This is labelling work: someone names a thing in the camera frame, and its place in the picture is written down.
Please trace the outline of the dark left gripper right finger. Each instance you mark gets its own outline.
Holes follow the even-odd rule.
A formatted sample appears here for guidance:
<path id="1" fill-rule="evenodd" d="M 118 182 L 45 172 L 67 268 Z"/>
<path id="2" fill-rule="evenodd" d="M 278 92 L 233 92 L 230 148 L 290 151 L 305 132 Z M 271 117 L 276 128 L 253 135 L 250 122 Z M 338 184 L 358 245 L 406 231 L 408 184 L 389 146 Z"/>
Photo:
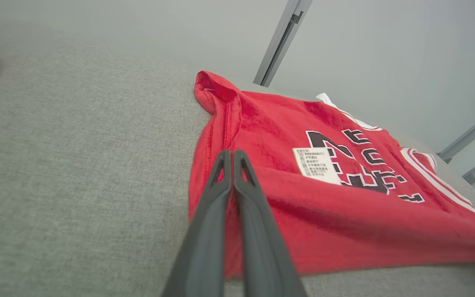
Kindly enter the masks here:
<path id="1" fill-rule="evenodd" d="M 306 290 L 285 240 L 243 150 L 234 152 L 233 184 L 242 228 L 245 295 L 305 297 Z"/>

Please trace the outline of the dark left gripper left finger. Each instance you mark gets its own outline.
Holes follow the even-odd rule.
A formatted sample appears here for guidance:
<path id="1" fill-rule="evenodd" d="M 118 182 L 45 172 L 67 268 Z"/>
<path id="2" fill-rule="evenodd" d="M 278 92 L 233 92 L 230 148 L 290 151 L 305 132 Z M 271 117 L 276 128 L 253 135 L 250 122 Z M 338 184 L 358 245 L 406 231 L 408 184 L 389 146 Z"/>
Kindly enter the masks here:
<path id="1" fill-rule="evenodd" d="M 226 209 L 232 191 L 229 150 L 219 152 L 163 297 L 221 297 L 224 294 Z"/>

